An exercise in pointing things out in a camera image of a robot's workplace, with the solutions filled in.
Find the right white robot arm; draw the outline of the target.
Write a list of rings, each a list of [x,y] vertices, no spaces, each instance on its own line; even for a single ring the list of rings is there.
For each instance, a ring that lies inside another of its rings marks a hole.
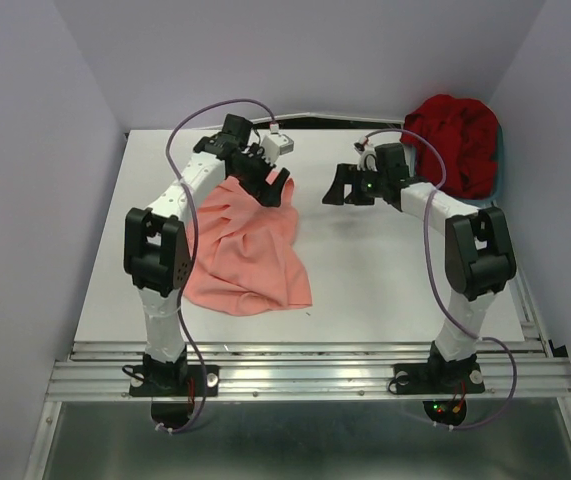
[[[436,301],[445,320],[423,363],[393,367],[388,388],[396,395],[481,393],[483,377],[476,347],[487,311],[517,270],[503,211],[479,208],[411,174],[400,143],[355,145],[355,164],[340,163],[322,201],[326,205],[369,206],[381,199],[423,222],[423,232],[444,239],[447,301]]]

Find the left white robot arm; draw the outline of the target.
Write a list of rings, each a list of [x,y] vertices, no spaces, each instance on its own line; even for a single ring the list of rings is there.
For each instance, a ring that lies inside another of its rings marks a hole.
[[[210,393],[203,365],[187,361],[190,337],[183,328],[182,294],[194,270],[197,240],[188,236],[196,210],[232,177],[264,207],[277,207],[288,180],[276,161],[294,149],[293,140],[271,123],[251,141],[253,123],[229,114],[220,131],[192,147],[175,181],[146,208],[132,208],[124,226],[124,271],[131,277],[145,316],[146,347],[139,365],[126,365],[133,397],[175,397]]]

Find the pink skirt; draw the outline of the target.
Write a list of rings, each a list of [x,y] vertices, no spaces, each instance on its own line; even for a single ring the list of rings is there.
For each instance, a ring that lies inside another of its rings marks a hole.
[[[281,205],[263,207],[229,177],[207,196],[197,210],[199,234],[188,228],[188,242],[198,248],[187,300],[233,316],[312,305],[308,274],[294,250],[294,191],[288,179]]]

